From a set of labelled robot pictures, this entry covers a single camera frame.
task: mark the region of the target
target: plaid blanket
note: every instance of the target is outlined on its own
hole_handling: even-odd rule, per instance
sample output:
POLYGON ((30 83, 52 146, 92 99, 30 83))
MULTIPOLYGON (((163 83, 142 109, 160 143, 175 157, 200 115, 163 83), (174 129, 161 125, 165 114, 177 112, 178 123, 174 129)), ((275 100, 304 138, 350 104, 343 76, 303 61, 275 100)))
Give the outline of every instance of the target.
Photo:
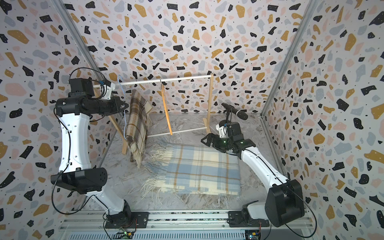
POLYGON ((158 193, 240 195, 238 159, 205 146, 161 141, 145 168, 152 174, 143 186, 145 195, 158 193))
POLYGON ((132 90, 129 122, 126 129, 126 139, 131 152, 131 162, 136 161, 140 168, 141 158, 147 140, 148 127, 152 125, 149 112, 152 105, 145 100, 136 89, 132 90))

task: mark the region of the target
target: black mounting plate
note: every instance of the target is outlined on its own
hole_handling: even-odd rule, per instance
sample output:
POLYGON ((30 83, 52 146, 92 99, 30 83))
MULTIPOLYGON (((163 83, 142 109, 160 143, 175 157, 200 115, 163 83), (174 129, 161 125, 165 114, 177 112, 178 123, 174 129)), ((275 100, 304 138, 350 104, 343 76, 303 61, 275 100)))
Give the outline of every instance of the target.
POLYGON ((260 227, 260 223, 262 227, 269 227, 269 221, 265 219, 256 219, 255 224, 245 224, 243 221, 243 216, 241 211, 229 211, 228 212, 228 223, 229 227, 252 227, 258 229, 260 227))
MULTIPOLYGON (((136 222, 137 219, 137 225, 136 228, 146 228, 148 223, 148 216, 149 212, 132 212, 132 220, 133 222, 136 222)), ((120 228, 118 226, 115 226, 109 222, 105 222, 105 229, 117 229, 120 228)), ((134 224, 131 224, 128 228, 135 228, 134 224)))

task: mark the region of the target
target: microphone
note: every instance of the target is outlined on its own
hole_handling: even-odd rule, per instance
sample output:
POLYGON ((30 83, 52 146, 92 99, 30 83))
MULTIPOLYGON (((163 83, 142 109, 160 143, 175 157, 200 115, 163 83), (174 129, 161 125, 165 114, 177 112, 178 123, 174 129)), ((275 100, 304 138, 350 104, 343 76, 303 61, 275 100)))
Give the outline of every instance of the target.
POLYGON ((243 120, 247 120, 248 119, 248 115, 245 112, 239 111, 239 110, 237 110, 236 108, 232 107, 231 105, 229 105, 227 103, 222 103, 221 106, 225 107, 225 109, 228 112, 232 112, 233 114, 238 116, 240 119, 243 119, 243 120))

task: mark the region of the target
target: blue plaid blanket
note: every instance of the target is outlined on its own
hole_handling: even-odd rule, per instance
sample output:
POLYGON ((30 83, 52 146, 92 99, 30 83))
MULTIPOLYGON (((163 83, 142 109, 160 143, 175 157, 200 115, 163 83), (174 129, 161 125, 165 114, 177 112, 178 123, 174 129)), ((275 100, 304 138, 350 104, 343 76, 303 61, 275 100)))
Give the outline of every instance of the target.
POLYGON ((236 156, 205 146, 161 142, 146 164, 152 178, 143 186, 145 194, 240 195, 240 170, 236 156))

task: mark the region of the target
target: brown plaid blanket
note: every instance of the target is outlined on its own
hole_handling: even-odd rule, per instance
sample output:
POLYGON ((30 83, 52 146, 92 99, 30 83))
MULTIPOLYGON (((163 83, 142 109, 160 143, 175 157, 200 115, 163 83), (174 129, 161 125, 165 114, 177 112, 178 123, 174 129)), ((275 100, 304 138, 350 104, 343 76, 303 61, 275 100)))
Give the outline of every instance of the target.
POLYGON ((126 139, 131 152, 131 162, 136 161, 140 168, 141 157, 147 140, 148 127, 152 125, 149 112, 152 105, 145 100, 138 91, 132 90, 129 121, 126 129, 126 139))

